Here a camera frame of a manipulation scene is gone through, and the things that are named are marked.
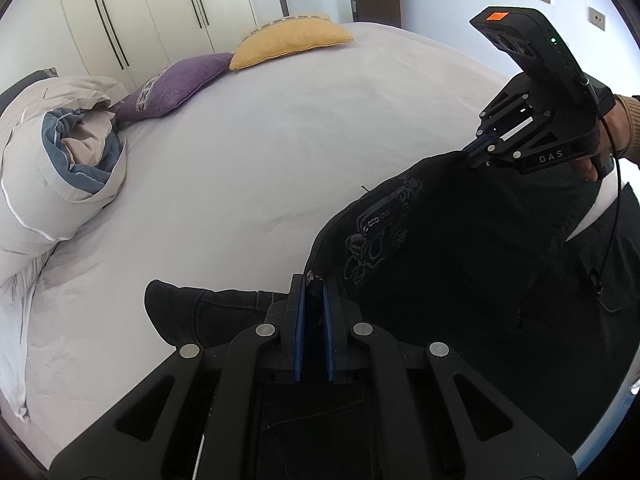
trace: orange label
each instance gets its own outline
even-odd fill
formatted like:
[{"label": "orange label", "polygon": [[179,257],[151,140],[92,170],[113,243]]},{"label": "orange label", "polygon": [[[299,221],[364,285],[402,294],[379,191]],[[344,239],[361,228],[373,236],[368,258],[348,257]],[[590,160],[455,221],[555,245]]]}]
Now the orange label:
[{"label": "orange label", "polygon": [[498,22],[499,20],[503,19],[507,14],[508,14],[508,12],[494,12],[486,20],[487,21],[494,20],[495,22]]}]

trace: blue pillowcase trim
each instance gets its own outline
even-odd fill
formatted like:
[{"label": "blue pillowcase trim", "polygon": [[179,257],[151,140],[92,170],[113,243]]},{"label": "blue pillowcase trim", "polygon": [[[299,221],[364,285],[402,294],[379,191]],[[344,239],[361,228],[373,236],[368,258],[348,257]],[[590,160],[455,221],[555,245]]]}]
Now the blue pillowcase trim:
[{"label": "blue pillowcase trim", "polygon": [[70,108],[56,108],[47,112],[42,121],[42,143],[53,167],[66,183],[76,189],[96,194],[111,176],[111,171],[122,154],[122,144],[112,129],[106,138],[102,159],[97,166],[71,164],[69,151],[62,139],[69,137],[73,127],[84,119],[84,112],[85,110]]}]

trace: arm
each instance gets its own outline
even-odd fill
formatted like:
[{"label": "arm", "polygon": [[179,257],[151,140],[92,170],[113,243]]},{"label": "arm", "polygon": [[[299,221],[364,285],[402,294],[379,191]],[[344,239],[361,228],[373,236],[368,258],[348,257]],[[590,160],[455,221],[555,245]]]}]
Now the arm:
[{"label": "arm", "polygon": [[[620,156],[640,165],[640,100],[634,97],[616,95],[616,105],[605,116],[605,119]],[[602,123],[600,123],[600,146],[596,153],[610,151],[609,136]],[[598,179],[596,169],[588,156],[572,160],[570,164],[575,171],[587,180],[595,182]]]}]

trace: hand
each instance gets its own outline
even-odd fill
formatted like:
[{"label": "hand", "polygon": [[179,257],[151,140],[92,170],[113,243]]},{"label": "hand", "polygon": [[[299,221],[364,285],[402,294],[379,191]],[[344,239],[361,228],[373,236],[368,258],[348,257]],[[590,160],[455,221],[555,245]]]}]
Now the hand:
[{"label": "hand", "polygon": [[[621,151],[628,148],[631,143],[631,125],[629,124],[629,119],[622,103],[616,99],[616,105],[607,115],[604,116],[604,118],[611,130],[611,136],[613,137],[613,142],[616,145],[616,150]],[[609,155],[611,154],[611,143],[609,142],[609,136],[607,135],[607,131],[604,129],[602,121],[598,121],[598,127],[600,129],[600,145],[595,152],[591,153],[591,155],[596,155],[597,153]],[[591,182],[597,181],[598,172],[591,163],[589,156],[576,158],[575,160],[571,160],[569,164],[587,180],[590,180]]]}]

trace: gray pillowcase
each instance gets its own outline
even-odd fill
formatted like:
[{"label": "gray pillowcase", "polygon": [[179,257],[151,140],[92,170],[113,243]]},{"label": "gray pillowcase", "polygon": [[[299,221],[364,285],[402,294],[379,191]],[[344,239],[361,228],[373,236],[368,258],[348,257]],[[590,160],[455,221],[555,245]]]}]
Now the gray pillowcase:
[{"label": "gray pillowcase", "polygon": [[35,82],[42,81],[43,79],[48,79],[50,77],[58,77],[58,72],[56,72],[55,68],[47,68],[46,70],[36,70],[36,72],[33,72],[28,76],[23,77],[22,79],[20,79],[20,81],[18,81],[14,85],[10,86],[7,90],[2,92],[0,94],[0,115],[2,115],[2,112],[4,112],[4,110],[8,107],[11,101],[17,98],[18,95],[20,95],[20,92],[22,92],[25,88],[27,88],[27,86],[30,86]]},{"label": "gray pillowcase", "polygon": [[233,54],[207,54],[172,64],[124,99],[118,122],[162,117],[229,69]]}]

